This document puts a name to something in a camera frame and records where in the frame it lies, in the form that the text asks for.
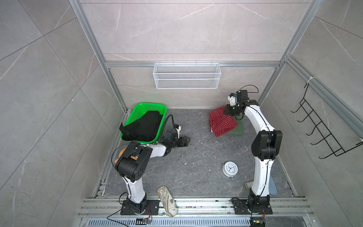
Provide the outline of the red polka dot skirt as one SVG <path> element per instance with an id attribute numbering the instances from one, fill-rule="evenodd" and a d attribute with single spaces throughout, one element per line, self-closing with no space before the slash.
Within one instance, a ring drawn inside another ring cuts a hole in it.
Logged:
<path id="1" fill-rule="evenodd" d="M 224 113 L 225 106 L 209 112 L 210 130 L 216 137 L 222 136 L 238 126 L 237 121 Z"/>

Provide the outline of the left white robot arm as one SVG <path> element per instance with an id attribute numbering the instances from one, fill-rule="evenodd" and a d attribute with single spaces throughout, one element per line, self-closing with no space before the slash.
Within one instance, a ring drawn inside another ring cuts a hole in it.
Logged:
<path id="1" fill-rule="evenodd" d="M 144 208 L 146 193 L 142 176 L 150 159 L 165 157 L 173 148 L 187 147 L 190 138 L 180 135 L 181 126 L 174 124 L 172 129 L 163 133 L 160 143 L 142 144 L 132 141 L 123 144 L 112 153 L 112 166 L 123 178 L 132 205 Z"/>

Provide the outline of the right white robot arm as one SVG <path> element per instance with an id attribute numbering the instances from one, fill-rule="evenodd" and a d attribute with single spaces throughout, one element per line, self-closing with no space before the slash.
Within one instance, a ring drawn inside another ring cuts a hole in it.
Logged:
<path id="1" fill-rule="evenodd" d="M 271 168 L 279 154 L 283 134 L 276 130 L 263 115 L 256 100 L 250 100 L 247 90 L 239 90 L 228 96 L 229 104 L 224 113 L 229 116 L 242 114 L 252 123 L 257 135 L 251 145 L 255 159 L 254 181 L 246 201 L 251 214 L 271 214 L 269 180 Z"/>

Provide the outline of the black skirt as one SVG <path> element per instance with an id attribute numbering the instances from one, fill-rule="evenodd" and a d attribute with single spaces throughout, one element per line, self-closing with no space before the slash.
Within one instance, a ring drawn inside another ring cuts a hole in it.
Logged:
<path id="1" fill-rule="evenodd" d="M 120 125 L 124 141 L 151 142 L 157 136 L 163 115 L 158 111 L 148 111 L 140 119 L 124 126 Z"/>

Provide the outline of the green skirt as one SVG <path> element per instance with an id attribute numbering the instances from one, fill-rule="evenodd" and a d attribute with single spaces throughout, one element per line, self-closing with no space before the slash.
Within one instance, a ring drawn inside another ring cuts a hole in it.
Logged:
<path id="1" fill-rule="evenodd" d="M 236 120 L 236 122 L 237 122 L 238 125 L 233 130 L 228 132 L 228 134 L 243 136 L 244 135 L 244 123 L 243 123 L 243 120 Z"/>

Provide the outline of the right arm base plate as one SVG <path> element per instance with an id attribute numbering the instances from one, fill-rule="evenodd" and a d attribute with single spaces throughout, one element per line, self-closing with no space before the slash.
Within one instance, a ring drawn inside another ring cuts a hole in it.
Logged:
<path id="1" fill-rule="evenodd" d="M 273 214 L 269 198 L 261 197 L 255 201 L 254 198 L 238 199 L 232 198 L 234 212 L 236 215 L 270 215 Z"/>

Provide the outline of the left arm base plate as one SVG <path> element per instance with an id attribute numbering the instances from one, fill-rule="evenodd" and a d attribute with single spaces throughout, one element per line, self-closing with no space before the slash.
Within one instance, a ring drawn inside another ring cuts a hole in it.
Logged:
<path id="1" fill-rule="evenodd" d="M 124 200 L 120 211 L 121 215 L 157 215 L 160 200 L 145 200 L 136 204 L 130 200 Z"/>

